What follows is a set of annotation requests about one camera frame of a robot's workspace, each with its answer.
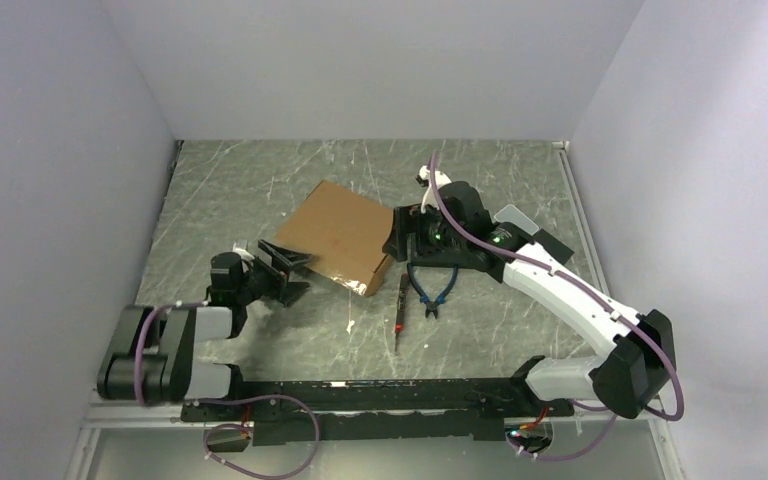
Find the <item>brown cardboard express box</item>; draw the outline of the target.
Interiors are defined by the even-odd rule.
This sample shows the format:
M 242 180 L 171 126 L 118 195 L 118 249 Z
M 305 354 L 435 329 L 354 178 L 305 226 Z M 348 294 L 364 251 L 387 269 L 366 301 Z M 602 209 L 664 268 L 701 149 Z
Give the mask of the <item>brown cardboard express box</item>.
M 321 181 L 288 216 L 275 243 L 313 256 L 308 268 L 362 297 L 381 287 L 392 258 L 383 251 L 393 211 L 336 183 Z

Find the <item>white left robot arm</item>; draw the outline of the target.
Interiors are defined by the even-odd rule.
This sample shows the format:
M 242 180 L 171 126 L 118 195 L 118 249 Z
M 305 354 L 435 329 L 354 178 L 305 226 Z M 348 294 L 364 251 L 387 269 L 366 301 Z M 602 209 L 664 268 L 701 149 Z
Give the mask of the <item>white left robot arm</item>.
M 291 275 L 314 259 L 264 240 L 257 246 L 259 255 L 237 249 L 213 256 L 200 301 L 125 306 L 96 377 L 99 397 L 141 406 L 208 399 L 221 419 L 239 417 L 248 402 L 239 366 L 199 360 L 195 348 L 237 338 L 256 301 L 293 305 L 309 285 Z

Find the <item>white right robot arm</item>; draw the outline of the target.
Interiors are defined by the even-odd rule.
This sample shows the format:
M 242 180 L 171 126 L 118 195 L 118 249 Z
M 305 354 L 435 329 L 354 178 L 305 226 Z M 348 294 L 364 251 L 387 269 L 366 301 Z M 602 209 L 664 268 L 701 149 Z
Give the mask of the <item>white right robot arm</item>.
M 642 314 L 582 280 L 566 266 L 573 251 L 513 205 L 495 214 L 464 181 L 432 186 L 419 203 L 393 210 L 383 251 L 409 266 L 483 272 L 525 294 L 571 327 L 590 357 L 534 357 L 511 388 L 517 411 L 534 415 L 549 401 L 598 401 L 634 419 L 676 371 L 672 325 Z

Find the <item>red utility knife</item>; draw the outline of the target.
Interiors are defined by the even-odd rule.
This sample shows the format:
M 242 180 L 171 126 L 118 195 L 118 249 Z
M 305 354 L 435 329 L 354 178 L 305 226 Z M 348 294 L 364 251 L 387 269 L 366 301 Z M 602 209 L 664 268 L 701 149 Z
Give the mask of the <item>red utility knife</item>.
M 396 315 L 395 315 L 395 325 L 394 325 L 394 351 L 395 352 L 398 351 L 399 338 L 401 333 L 404 330 L 406 303 L 407 303 L 408 291 L 410 288 L 411 288 L 411 282 L 410 282 L 409 274 L 403 273 L 399 281 L 397 305 L 396 305 Z

